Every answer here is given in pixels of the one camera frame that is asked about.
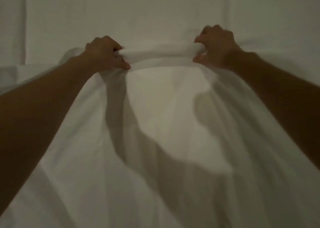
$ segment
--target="mattress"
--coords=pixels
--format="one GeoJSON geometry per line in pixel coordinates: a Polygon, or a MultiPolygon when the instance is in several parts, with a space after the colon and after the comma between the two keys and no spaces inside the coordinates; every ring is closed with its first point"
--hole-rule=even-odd
{"type": "MultiPolygon", "coordinates": [[[[96,36],[158,52],[220,24],[243,49],[319,85],[318,7],[318,0],[26,0],[25,61],[6,64],[27,64],[11,67],[19,84],[96,36]]],[[[208,72],[191,54],[166,51],[127,74],[94,75],[0,225],[317,226],[317,169],[240,79],[208,72]]]]}

